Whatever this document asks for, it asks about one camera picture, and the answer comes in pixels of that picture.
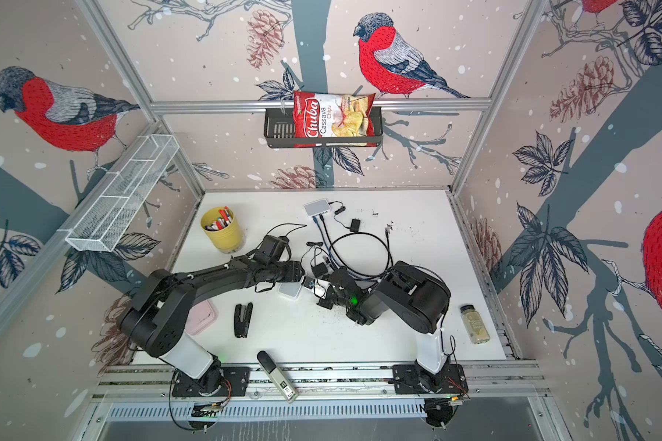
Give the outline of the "white network switch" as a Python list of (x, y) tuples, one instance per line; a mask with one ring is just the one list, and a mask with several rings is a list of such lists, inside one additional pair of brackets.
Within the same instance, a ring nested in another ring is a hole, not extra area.
[(329, 213), (331, 207), (328, 200), (322, 198), (321, 200), (306, 203), (303, 205), (303, 209), (308, 217), (314, 218), (315, 216)]
[(301, 282), (286, 282), (279, 284), (278, 292), (283, 299), (296, 301), (301, 296), (302, 288)]

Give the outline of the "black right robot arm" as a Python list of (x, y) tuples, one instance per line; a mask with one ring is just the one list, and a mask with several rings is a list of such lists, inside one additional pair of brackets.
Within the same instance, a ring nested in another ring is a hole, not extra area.
[(443, 391), (441, 373), (451, 355), (446, 351), (443, 319), (451, 292), (426, 268), (399, 261), (370, 286), (362, 288), (345, 266), (328, 272), (316, 268), (311, 290), (317, 305), (327, 310), (338, 306), (357, 325), (372, 325), (385, 312), (394, 313), (416, 333), (415, 380), (402, 384), (428, 393)]

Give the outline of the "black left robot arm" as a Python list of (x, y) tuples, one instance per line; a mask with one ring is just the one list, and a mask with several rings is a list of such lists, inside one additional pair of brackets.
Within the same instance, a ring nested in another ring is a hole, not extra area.
[(205, 393), (224, 384), (220, 359), (185, 332), (191, 309), (230, 291), (264, 283), (300, 282), (299, 261), (283, 261), (291, 248), (286, 237), (266, 235), (254, 250), (213, 268), (173, 274), (158, 269), (145, 279), (118, 319), (118, 327), (152, 358), (159, 358), (193, 380)]

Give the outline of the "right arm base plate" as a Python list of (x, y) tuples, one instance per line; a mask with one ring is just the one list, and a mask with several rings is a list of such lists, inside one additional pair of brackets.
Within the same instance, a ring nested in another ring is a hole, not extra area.
[(432, 374), (419, 364), (393, 365), (389, 380), (398, 395), (445, 394), (463, 396), (469, 388), (465, 371), (459, 364), (447, 362), (439, 373)]

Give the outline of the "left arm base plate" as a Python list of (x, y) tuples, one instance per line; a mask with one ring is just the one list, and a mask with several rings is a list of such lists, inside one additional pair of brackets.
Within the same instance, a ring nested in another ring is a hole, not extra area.
[(211, 369), (201, 379), (194, 380), (180, 370), (172, 381), (174, 398), (243, 397), (248, 389), (249, 367), (222, 366)]

